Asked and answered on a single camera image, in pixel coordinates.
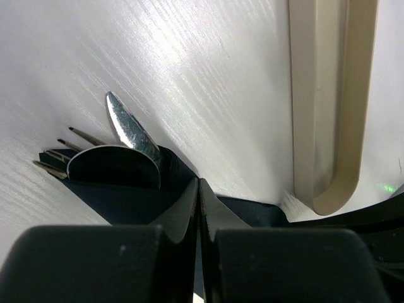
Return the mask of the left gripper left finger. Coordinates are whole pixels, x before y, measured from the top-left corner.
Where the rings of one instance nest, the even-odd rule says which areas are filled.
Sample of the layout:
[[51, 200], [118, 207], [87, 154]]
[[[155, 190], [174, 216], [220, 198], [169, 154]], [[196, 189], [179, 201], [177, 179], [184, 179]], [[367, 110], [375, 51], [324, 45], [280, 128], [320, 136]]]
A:
[[191, 302], [197, 179], [148, 225], [43, 225], [1, 270], [2, 302]]

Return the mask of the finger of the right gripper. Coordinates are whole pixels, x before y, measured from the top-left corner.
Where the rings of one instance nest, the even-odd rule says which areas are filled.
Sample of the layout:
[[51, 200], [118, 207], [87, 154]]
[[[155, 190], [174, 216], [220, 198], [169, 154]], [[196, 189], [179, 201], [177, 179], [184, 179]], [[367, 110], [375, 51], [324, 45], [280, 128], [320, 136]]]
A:
[[289, 225], [352, 230], [366, 243], [379, 269], [390, 275], [403, 274], [403, 186], [378, 204]]

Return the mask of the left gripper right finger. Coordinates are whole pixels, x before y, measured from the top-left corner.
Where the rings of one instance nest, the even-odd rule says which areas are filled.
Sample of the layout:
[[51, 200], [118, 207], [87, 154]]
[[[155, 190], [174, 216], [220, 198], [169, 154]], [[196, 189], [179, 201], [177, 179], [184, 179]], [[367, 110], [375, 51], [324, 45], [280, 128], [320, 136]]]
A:
[[350, 230], [253, 228], [199, 180], [207, 302], [388, 302], [370, 252]]

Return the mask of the black paper napkin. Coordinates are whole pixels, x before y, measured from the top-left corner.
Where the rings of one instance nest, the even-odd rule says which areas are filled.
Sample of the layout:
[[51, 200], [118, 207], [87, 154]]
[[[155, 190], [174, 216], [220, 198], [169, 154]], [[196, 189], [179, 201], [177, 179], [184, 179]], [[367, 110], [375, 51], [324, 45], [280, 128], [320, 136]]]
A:
[[[67, 149], [60, 152], [74, 157], [74, 153]], [[196, 178], [196, 174], [171, 150], [163, 148], [162, 153], [159, 189], [58, 180], [113, 225], [148, 224], [166, 213]], [[43, 152], [38, 160], [58, 164]], [[263, 249], [253, 248], [250, 242], [241, 250], [231, 251], [230, 258], [232, 264], [225, 271], [225, 277], [231, 289], [240, 295], [250, 290], [258, 297], [264, 291], [274, 292], [288, 285], [288, 273], [283, 263], [277, 259], [264, 259]]]

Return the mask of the wooden handled spoon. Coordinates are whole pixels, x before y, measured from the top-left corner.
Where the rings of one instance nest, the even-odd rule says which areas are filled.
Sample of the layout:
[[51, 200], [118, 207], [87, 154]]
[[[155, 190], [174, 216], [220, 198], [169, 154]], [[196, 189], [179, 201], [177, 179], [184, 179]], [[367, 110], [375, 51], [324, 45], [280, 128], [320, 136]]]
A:
[[77, 153], [67, 164], [72, 181], [160, 188], [160, 171], [145, 154], [118, 145], [102, 145]]

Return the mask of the silver knife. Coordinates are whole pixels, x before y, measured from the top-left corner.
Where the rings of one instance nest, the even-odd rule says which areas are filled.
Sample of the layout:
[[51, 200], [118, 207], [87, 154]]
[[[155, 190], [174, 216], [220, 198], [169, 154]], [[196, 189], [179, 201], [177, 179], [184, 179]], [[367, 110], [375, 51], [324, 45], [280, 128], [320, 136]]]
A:
[[113, 92], [106, 94], [105, 101], [109, 119], [119, 141], [129, 148], [145, 154], [160, 169], [162, 156], [158, 145], [128, 107]]

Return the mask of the silver fork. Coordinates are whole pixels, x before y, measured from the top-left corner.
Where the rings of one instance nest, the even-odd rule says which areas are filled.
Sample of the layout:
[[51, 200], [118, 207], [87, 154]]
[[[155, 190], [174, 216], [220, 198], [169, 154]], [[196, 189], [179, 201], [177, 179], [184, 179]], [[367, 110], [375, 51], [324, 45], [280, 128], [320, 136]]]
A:
[[[77, 136], [79, 136], [80, 138], [89, 142], [92, 146], [106, 145], [106, 143], [103, 142], [102, 140], [97, 139], [96, 137], [91, 136], [90, 134], [85, 133], [84, 131], [81, 131], [77, 128], [69, 126], [68, 129], [70, 131], [72, 131], [74, 134], [76, 134]], [[85, 151], [83, 148], [81, 148], [77, 145], [74, 145], [62, 138], [58, 138], [57, 141], [60, 144], [64, 145], [67, 148], [67, 151], [73, 152], [74, 155], [77, 155], [80, 152]], [[60, 150], [57, 150], [57, 149], [44, 150], [43, 154], [56, 160], [58, 162], [58, 164], [55, 166], [55, 165], [52, 165], [51, 163], [48, 163], [48, 162], [45, 162], [42, 160], [33, 160], [32, 163], [59, 180], [69, 179], [68, 164], [72, 160], [72, 157], [70, 157], [69, 155], [67, 155], [65, 153], [60, 152]]]

